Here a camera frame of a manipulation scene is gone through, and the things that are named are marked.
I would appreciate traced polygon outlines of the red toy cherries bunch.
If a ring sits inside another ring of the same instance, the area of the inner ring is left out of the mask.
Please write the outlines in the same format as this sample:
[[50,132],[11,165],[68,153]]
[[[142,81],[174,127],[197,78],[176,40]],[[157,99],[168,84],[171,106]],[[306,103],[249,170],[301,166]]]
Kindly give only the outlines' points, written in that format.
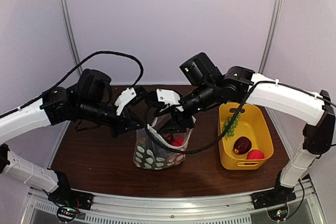
[[175,146],[175,147],[182,146],[183,143],[184,143],[184,139],[183,138],[174,136],[174,134],[169,134],[169,135],[165,136],[165,138],[166,138],[166,141],[170,145]]

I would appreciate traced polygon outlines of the clear polka dot zip bag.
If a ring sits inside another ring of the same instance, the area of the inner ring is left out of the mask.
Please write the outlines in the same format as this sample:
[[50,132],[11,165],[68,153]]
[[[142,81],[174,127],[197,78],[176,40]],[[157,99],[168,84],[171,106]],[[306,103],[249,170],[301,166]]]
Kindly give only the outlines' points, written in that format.
[[[155,139],[163,143],[165,146],[174,150],[185,151],[188,147],[188,142],[193,132],[192,129],[188,129],[185,133],[173,133],[174,136],[184,139],[183,145],[179,147],[172,146],[166,141],[165,136],[169,134],[160,136],[159,134],[155,133],[155,131],[161,128],[164,123],[169,120],[169,118],[170,117],[168,115],[154,118],[151,126],[149,127],[149,130],[155,136]],[[171,152],[156,145],[148,137],[144,129],[136,131],[136,139],[137,141],[134,148],[133,163],[138,168],[161,170],[179,165],[186,159],[186,155],[184,154]]]

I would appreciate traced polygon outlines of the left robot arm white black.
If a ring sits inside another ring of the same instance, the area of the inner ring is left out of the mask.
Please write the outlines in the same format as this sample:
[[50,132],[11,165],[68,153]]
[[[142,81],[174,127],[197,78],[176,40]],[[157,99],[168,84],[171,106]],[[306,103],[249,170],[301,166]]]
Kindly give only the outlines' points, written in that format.
[[140,129],[142,121],[126,106],[136,97],[127,88],[112,103],[111,78],[98,70],[86,69],[78,82],[68,88],[54,87],[32,104],[1,118],[1,174],[10,174],[25,184],[55,194],[64,205],[76,197],[66,175],[44,169],[11,151],[6,144],[29,131],[65,121],[88,121],[107,126],[112,137]]

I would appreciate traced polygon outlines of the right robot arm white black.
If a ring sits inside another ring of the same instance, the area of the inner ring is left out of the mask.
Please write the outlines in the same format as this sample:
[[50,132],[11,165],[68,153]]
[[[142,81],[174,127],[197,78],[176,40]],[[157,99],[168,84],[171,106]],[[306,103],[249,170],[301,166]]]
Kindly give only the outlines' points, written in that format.
[[157,100],[167,106],[162,114],[171,114],[171,120],[160,129],[161,134],[192,128],[196,113],[226,102],[263,106],[306,123],[303,142],[280,172],[278,185],[269,192],[272,203],[279,204],[287,198],[289,188],[297,184],[318,156],[331,148],[335,105],[325,90],[309,92],[239,66],[222,74],[204,52],[185,61],[180,69],[195,89],[185,96],[173,90],[156,90]]

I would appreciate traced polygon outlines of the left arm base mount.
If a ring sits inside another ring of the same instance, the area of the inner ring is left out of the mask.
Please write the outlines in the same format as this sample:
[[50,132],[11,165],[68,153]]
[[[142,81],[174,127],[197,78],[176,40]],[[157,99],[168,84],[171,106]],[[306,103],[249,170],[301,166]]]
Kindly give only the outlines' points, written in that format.
[[93,194],[59,187],[52,193],[48,193],[48,199],[58,205],[90,210]]

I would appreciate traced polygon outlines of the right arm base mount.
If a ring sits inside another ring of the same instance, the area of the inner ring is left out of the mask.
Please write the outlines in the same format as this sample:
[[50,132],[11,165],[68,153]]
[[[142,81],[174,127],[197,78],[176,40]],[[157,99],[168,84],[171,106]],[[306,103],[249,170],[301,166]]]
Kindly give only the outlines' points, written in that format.
[[294,193],[293,188],[282,186],[276,186],[273,189],[251,194],[251,200],[255,210],[283,205],[296,198],[297,196]]

